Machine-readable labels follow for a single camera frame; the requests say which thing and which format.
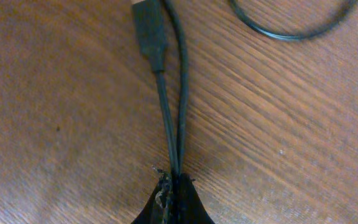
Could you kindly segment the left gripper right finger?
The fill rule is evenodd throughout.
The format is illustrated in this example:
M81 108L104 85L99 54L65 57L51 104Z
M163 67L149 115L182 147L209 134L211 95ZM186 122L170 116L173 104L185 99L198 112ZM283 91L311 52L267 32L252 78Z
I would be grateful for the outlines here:
M193 179L188 174L181 174L178 180L177 223L214 224L193 185Z

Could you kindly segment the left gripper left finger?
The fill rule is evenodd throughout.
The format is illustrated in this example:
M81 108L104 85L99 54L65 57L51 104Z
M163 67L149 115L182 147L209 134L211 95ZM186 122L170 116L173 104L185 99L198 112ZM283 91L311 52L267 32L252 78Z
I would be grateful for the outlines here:
M169 224L172 222L173 180L171 173L153 167L158 182L145 207L132 224Z

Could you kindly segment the black USB cable long tail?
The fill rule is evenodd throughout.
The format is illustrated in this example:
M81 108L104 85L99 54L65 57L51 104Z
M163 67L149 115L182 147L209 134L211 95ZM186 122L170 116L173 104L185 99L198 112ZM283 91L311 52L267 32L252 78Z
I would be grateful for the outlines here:
M323 35L338 26L355 8L356 0L346 1L335 16L325 24L305 32L284 33L268 29L251 19L238 5L237 1L229 0L229 5L237 18L252 30L266 37L281 41L301 41ZM178 44L180 61L180 95L178 105L177 127L173 127L165 79L165 51L167 38L164 31L162 8L170 17ZM139 0L131 2L135 34L139 43L140 53L149 61L155 75L160 108L168 143L170 173L174 177L181 175L185 155L186 112L189 95L189 58L186 37L180 18L169 0Z

